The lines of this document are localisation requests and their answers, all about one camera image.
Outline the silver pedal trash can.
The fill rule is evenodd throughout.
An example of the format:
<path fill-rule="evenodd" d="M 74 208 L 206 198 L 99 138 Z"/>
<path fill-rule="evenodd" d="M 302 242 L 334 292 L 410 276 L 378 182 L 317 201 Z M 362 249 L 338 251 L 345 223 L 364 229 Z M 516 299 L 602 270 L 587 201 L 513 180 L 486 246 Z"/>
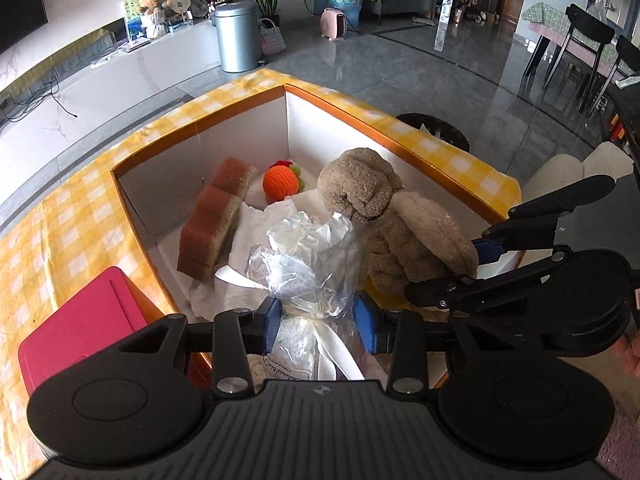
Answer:
<path fill-rule="evenodd" d="M 214 26 L 222 70 L 232 74 L 254 70 L 262 58 L 257 4 L 246 0 L 216 6 Z"/>

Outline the beige knitted towel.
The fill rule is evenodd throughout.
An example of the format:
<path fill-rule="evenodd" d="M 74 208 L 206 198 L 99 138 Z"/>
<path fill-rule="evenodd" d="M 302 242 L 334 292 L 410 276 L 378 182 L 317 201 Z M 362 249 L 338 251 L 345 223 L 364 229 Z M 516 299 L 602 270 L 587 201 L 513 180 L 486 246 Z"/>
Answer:
<path fill-rule="evenodd" d="M 373 288 L 405 296 L 409 284 L 477 276 L 480 259 L 459 222 L 439 203 L 405 189 L 389 162 L 370 148 L 353 148 L 320 172 L 318 195 L 361 236 Z"/>

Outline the pink small heater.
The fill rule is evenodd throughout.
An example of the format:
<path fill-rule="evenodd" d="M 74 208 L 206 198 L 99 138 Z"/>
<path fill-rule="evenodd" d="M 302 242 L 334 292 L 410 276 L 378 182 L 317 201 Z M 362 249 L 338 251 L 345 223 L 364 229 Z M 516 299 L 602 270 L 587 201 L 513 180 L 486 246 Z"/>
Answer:
<path fill-rule="evenodd" d="M 320 16 L 321 36 L 334 41 L 343 39 L 348 29 L 345 13 L 340 9 L 325 8 Z"/>

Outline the orange cardboard storage box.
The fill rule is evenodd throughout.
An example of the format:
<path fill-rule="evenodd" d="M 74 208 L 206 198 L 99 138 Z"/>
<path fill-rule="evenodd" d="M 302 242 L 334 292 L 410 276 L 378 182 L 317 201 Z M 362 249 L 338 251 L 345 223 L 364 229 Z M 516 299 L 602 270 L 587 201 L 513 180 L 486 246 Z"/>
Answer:
<path fill-rule="evenodd" d="M 390 163 L 411 191 L 442 205 L 477 237 L 522 199 L 518 181 L 473 155 L 360 102 L 301 82 L 249 94 L 242 88 L 202 96 L 213 113 L 175 111 L 180 127 L 140 132 L 141 148 L 114 170 L 131 226 L 175 306 L 208 321 L 234 307 L 255 307 L 262 294 L 178 268 L 179 238 L 198 198 L 221 169 L 250 167 L 250 183 L 221 252 L 220 266 L 242 270 L 250 248 L 278 222 L 303 211 L 330 218 L 317 191 L 324 166 L 351 148 Z"/>

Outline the black dining chair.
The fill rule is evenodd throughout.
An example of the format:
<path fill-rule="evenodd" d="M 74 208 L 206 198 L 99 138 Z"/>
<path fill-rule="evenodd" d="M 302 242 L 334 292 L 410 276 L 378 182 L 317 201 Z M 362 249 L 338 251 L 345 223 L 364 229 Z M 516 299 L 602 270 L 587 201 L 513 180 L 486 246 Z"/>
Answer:
<path fill-rule="evenodd" d="M 525 10 L 521 19 L 529 22 L 529 27 L 539 34 L 524 76 L 530 76 L 537 69 L 549 44 L 553 42 L 555 50 L 544 80 L 544 88 L 550 84 L 563 55 L 573 55 L 587 66 L 587 82 L 580 94 L 580 110 L 583 112 L 598 92 L 596 83 L 599 76 L 607 77 L 611 70 L 616 70 L 617 54 L 613 44 L 615 30 L 575 3 L 561 12 L 547 3 L 538 2 Z"/>

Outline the clear plastic bag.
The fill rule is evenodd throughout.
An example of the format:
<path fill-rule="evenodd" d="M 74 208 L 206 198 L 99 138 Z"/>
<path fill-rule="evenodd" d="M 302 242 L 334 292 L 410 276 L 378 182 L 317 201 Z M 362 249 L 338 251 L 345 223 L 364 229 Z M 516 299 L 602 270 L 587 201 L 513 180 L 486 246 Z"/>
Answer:
<path fill-rule="evenodd" d="M 363 380 L 357 362 L 354 306 L 359 245 L 352 222 L 336 212 L 326 222 L 299 211 L 267 231 L 245 274 L 280 301 L 282 318 L 264 367 L 269 378 Z"/>

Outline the red square box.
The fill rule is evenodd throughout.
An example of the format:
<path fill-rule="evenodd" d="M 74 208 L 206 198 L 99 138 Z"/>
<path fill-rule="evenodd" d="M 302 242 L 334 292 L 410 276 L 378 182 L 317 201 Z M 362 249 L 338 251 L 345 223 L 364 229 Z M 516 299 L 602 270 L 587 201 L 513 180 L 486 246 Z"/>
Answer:
<path fill-rule="evenodd" d="M 163 315 L 122 270 L 110 266 L 21 342 L 18 362 L 27 392 Z"/>

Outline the yellow checkered tablecloth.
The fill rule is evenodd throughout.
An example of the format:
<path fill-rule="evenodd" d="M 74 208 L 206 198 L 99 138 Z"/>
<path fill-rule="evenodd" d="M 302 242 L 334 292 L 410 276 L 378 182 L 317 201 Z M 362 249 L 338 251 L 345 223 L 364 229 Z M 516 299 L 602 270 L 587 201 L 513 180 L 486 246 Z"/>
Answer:
<path fill-rule="evenodd" d="M 265 169 L 291 159 L 315 176 L 351 148 L 372 148 L 407 188 L 446 206 L 471 235 L 522 198 L 518 181 L 389 114 L 274 70 L 209 91 L 78 170 L 1 241 L 1 474 L 43 461 L 26 420 L 22 341 L 103 270 L 116 266 L 157 311 L 180 300 L 145 242 L 190 214 L 228 157 Z"/>

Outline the black wall television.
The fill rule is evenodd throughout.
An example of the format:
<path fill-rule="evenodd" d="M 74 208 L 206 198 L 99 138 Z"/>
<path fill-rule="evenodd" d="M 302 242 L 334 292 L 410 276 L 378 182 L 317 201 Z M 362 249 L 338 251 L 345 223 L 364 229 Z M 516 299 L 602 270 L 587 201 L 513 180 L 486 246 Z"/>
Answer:
<path fill-rule="evenodd" d="M 0 52 L 47 24 L 43 0 L 0 0 Z"/>

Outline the white marble tv console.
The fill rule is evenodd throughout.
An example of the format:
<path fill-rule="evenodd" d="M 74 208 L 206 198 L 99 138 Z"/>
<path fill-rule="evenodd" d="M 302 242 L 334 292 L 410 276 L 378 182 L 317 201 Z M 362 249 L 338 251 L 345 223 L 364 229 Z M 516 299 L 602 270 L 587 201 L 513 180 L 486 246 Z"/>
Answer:
<path fill-rule="evenodd" d="M 1 129 L 1 199 L 120 113 L 219 65 L 216 28 L 205 21 L 65 79 L 54 99 Z"/>

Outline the orange crochet ball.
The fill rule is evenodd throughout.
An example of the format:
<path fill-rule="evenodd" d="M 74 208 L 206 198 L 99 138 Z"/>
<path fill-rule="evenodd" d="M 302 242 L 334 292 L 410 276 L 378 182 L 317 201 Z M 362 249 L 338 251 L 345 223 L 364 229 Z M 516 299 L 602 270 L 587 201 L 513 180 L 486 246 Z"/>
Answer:
<path fill-rule="evenodd" d="M 302 170 L 290 160 L 278 160 L 262 177 L 262 190 L 270 204 L 301 193 L 304 189 Z"/>

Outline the beige sponge block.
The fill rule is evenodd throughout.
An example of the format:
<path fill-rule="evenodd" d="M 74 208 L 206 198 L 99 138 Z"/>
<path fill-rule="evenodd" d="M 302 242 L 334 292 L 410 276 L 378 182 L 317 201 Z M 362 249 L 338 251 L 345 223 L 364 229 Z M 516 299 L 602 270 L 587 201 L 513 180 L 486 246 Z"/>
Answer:
<path fill-rule="evenodd" d="M 194 280 L 210 279 L 254 173 L 252 166 L 234 157 L 220 164 L 180 232 L 178 271 Z"/>

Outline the small teddy bear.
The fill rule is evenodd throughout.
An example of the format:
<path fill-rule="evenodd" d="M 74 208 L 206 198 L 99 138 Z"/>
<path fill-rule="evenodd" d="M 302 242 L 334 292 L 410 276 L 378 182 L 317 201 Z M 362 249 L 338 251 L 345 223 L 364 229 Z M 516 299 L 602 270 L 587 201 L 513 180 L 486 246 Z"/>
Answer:
<path fill-rule="evenodd" d="M 151 40 L 163 37 L 166 34 L 166 21 L 162 0 L 138 0 L 138 3 L 145 37 Z"/>

